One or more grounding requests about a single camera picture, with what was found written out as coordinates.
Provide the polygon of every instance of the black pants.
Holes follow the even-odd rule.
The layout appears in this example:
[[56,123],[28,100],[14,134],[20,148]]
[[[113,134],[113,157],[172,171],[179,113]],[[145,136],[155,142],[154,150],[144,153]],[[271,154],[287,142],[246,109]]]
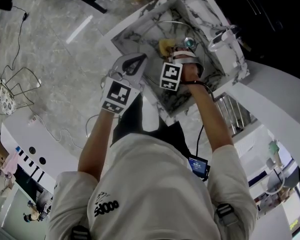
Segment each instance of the black pants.
[[159,117],[159,128],[157,130],[150,132],[144,131],[142,128],[142,106],[143,98],[142,95],[139,94],[131,106],[124,112],[118,125],[115,127],[112,144],[128,134],[143,134],[171,144],[188,159],[191,153],[186,145],[184,132],[180,123],[175,122],[167,126],[161,117]]

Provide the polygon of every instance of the faucet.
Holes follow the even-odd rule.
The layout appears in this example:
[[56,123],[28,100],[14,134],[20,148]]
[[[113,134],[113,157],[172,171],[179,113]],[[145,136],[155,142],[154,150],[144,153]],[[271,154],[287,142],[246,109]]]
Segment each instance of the faucet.
[[225,44],[230,44],[240,37],[240,28],[236,25],[220,26],[210,30],[210,34],[214,37],[208,45],[210,52],[215,52]]

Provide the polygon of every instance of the marble sink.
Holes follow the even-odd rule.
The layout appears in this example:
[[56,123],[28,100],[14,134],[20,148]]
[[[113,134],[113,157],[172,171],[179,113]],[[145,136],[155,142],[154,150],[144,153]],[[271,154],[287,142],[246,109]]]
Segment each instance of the marble sink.
[[185,37],[194,38],[197,43],[194,53],[204,65],[201,80],[218,97],[249,75],[237,41],[216,52],[207,49],[209,41],[214,37],[212,33],[228,25],[214,0],[154,0],[109,31],[101,43],[106,45],[114,60],[129,53],[147,54],[147,68],[141,86],[136,87],[141,88],[146,99],[170,125],[177,120],[176,116],[187,113],[195,101],[186,86],[180,86],[177,92],[159,88],[164,62],[159,52],[159,40],[173,38],[177,44],[182,44]]

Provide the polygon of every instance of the round hole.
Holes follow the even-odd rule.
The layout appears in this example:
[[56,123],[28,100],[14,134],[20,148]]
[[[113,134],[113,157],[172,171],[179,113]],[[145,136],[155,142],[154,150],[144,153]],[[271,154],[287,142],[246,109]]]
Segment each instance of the round hole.
[[43,157],[40,157],[39,162],[40,162],[40,164],[45,165],[46,164],[46,159],[44,159]]
[[31,146],[29,147],[29,152],[30,154],[34,155],[36,153],[36,149],[33,146]]

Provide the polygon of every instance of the gray tile floor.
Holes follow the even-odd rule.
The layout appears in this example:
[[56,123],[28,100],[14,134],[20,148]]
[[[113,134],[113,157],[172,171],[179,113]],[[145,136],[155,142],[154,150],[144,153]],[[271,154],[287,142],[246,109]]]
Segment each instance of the gray tile floor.
[[[31,91],[28,96],[35,102],[33,111],[43,118],[57,139],[61,129],[68,129],[74,143],[84,146],[86,121],[98,112],[100,80],[114,63],[105,47],[97,47],[98,40],[150,1],[98,0],[108,9],[102,14],[80,0],[13,0],[13,5],[29,13],[21,30],[15,70],[27,67],[42,81],[42,87]],[[12,11],[0,15],[0,75],[5,65],[12,65],[16,55],[23,14],[12,8]],[[83,25],[85,27],[74,36]],[[5,78],[10,76],[12,72],[7,70]],[[21,74],[19,81],[23,89],[35,85],[27,73]],[[182,119],[181,125],[186,142],[194,153],[201,121],[197,109],[190,111],[189,115]],[[0,128],[4,119],[5,116],[0,115]],[[90,120],[88,131],[95,121],[96,118]],[[72,145],[68,133],[62,132],[60,143],[79,157],[81,150]],[[200,146],[207,144],[205,133],[200,143]],[[106,163],[112,163],[109,156]]]

